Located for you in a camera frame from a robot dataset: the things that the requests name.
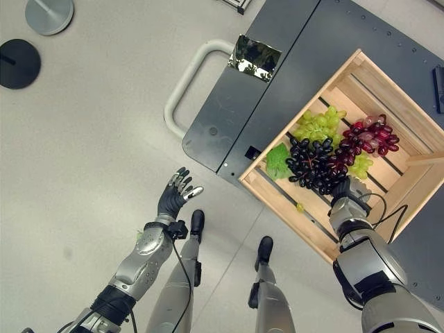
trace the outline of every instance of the floor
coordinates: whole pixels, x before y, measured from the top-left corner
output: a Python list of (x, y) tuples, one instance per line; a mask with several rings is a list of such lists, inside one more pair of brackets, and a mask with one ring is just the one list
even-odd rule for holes
[[(298, 331), (360, 332), (360, 313), (343, 299), (331, 267), (250, 194), (190, 160), (163, 122), (163, 105), (195, 50), (212, 38), (234, 42), (264, 1), (252, 0), (241, 16), (215, 0), (74, 0), (73, 22), (52, 37), (27, 26), (25, 1), (1, 1), (0, 42), (28, 40), (42, 70), (26, 89), (0, 90), (0, 331), (56, 332), (88, 307), (155, 217), (169, 176), (185, 165), (205, 192), (180, 217), (198, 207), (207, 216), (193, 332), (254, 332), (246, 302), (265, 234), (275, 240), (271, 265)], [(430, 2), (358, 3), (444, 58), (444, 12)], [(182, 125), (225, 64), (223, 55), (205, 63), (179, 107)], [(141, 332), (175, 264), (171, 257), (136, 306)], [(444, 314), (432, 311), (444, 325)]]

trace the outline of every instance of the black cable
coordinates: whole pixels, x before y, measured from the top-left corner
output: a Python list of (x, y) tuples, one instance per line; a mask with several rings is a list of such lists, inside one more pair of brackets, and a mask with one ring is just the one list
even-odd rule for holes
[(376, 222), (375, 224), (372, 224), (373, 227), (377, 227), (379, 224), (381, 224), (382, 222), (388, 220), (389, 218), (391, 218), (393, 215), (396, 215), (400, 210), (403, 210), (401, 212), (401, 214), (399, 215), (396, 223), (395, 223), (395, 227), (393, 228), (393, 231), (391, 233), (390, 239), (388, 241), (387, 244), (391, 244), (393, 242), (393, 238), (395, 238), (395, 233), (396, 230), (398, 229), (399, 224), (401, 223), (402, 217), (404, 216), (405, 212), (407, 211), (407, 209), (409, 208), (409, 205), (402, 205), (401, 207), (399, 207), (396, 211), (394, 211), (393, 213), (389, 214), (388, 216), (385, 216), (386, 212), (387, 212), (387, 202), (386, 199), (378, 193), (367, 193), (367, 194), (363, 194), (362, 196), (360, 196), (358, 199), (363, 198), (364, 196), (378, 196), (382, 199), (382, 202), (384, 203), (384, 210), (382, 211), (382, 215), (381, 218), (379, 219), (378, 222)]
[(133, 322), (133, 331), (134, 331), (134, 333), (137, 333), (136, 318), (135, 318), (134, 312), (132, 310), (130, 310), (130, 315), (131, 315), (131, 321)]
[(63, 332), (63, 330), (64, 330), (65, 328), (67, 328), (68, 326), (70, 326), (72, 323), (73, 323), (73, 321), (70, 322), (70, 323), (67, 323), (67, 324), (64, 325), (64, 326), (62, 326), (62, 328), (60, 328), (60, 329), (57, 331), (57, 333), (61, 333), (61, 332)]
[(188, 310), (189, 303), (191, 302), (191, 280), (189, 279), (189, 276), (188, 276), (187, 270), (185, 269), (185, 266), (183, 265), (182, 259), (181, 259), (180, 256), (179, 256), (179, 253), (178, 253), (178, 250), (177, 250), (177, 248), (176, 248), (176, 245), (174, 245), (174, 241), (173, 241), (173, 249), (174, 249), (174, 253), (176, 254), (176, 257), (178, 258), (179, 264), (180, 264), (181, 267), (182, 267), (183, 273), (185, 274), (185, 277), (187, 278), (187, 281), (188, 281), (188, 287), (189, 287), (189, 294), (188, 294), (188, 302), (187, 302), (187, 305), (185, 306), (185, 308), (184, 308), (182, 314), (180, 315), (180, 318), (179, 318), (178, 322), (176, 323), (176, 326), (174, 326), (174, 328), (173, 328), (173, 330), (171, 331), (171, 333), (174, 333), (174, 332), (176, 331), (176, 329), (178, 328), (178, 326), (179, 326), (179, 324), (180, 324), (180, 322), (181, 322), (183, 316), (185, 315), (185, 313), (186, 313), (187, 310)]
[(366, 194), (361, 195), (358, 198), (358, 200), (362, 199), (365, 196), (377, 196), (377, 197), (381, 198), (382, 202), (384, 203), (384, 210), (382, 211), (382, 214), (381, 214), (381, 217), (379, 218), (379, 221), (376, 222), (375, 224), (372, 224), (373, 226), (377, 227), (382, 222), (382, 219), (384, 218), (385, 214), (387, 213), (387, 202), (386, 202), (386, 199), (384, 199), (384, 197), (381, 194), (371, 192), (371, 193), (366, 193)]
[(400, 210), (403, 210), (400, 214), (400, 216), (398, 217), (398, 220), (395, 223), (395, 227), (393, 228), (393, 231), (391, 233), (390, 239), (388, 241), (388, 244), (391, 244), (393, 242), (393, 238), (395, 238), (395, 233), (396, 230), (398, 229), (398, 226), (402, 220), (402, 217), (404, 216), (405, 212), (407, 211), (407, 209), (409, 208), (409, 205), (402, 205), (401, 207), (399, 207), (396, 211), (394, 211), (393, 213), (391, 213), (390, 215), (388, 215), (385, 219), (383, 219), (381, 222), (384, 222), (385, 220), (387, 220), (389, 217), (392, 217), (393, 215), (395, 215), (396, 213), (398, 213)]
[(352, 307), (354, 307), (356, 310), (362, 311), (364, 307), (358, 307), (356, 304), (352, 302), (352, 300), (345, 294), (345, 291), (342, 289), (342, 292), (344, 294), (345, 299), (347, 300), (348, 304), (350, 304)]

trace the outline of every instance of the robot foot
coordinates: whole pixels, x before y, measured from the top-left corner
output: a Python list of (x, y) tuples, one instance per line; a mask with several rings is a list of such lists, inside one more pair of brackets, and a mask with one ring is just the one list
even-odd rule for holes
[(270, 261), (271, 251), (273, 249), (273, 239), (270, 236), (262, 238), (259, 248), (257, 249), (257, 259), (255, 262), (255, 270), (259, 270), (259, 264), (267, 264)]

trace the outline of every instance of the stand base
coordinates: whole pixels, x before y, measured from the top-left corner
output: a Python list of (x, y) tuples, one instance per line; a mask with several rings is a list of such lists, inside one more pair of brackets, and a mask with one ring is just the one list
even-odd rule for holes
[(43, 0), (48, 11), (35, 0), (26, 4), (25, 18), (28, 25), (40, 35), (49, 36), (59, 33), (71, 22), (74, 14), (72, 0)]

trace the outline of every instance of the robot finger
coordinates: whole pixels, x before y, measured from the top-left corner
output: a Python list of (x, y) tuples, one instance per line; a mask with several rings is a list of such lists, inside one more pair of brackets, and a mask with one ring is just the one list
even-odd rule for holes
[(183, 172), (185, 172), (186, 171), (186, 168), (183, 166), (182, 168), (180, 168), (179, 170), (177, 170), (172, 176), (171, 176), (171, 178), (170, 178), (170, 180), (168, 181), (168, 186), (172, 186), (175, 182), (176, 182), (176, 180), (177, 180), (177, 178), (179, 177), (179, 175), (181, 174), (181, 173), (183, 173)]
[(180, 183), (182, 182), (183, 178), (187, 177), (189, 175), (189, 170), (184, 170), (177, 178), (176, 181), (174, 182), (174, 185), (176, 187), (180, 186)]
[(193, 179), (192, 177), (188, 177), (187, 179), (185, 179), (183, 182), (180, 183), (180, 185), (178, 187), (179, 193), (182, 193), (185, 186), (187, 186), (188, 183), (192, 181), (192, 179)]
[(185, 201), (191, 200), (195, 196), (198, 196), (203, 192), (203, 187), (198, 186), (195, 189), (191, 189), (188, 191), (188, 189), (185, 191), (185, 193), (182, 195)]

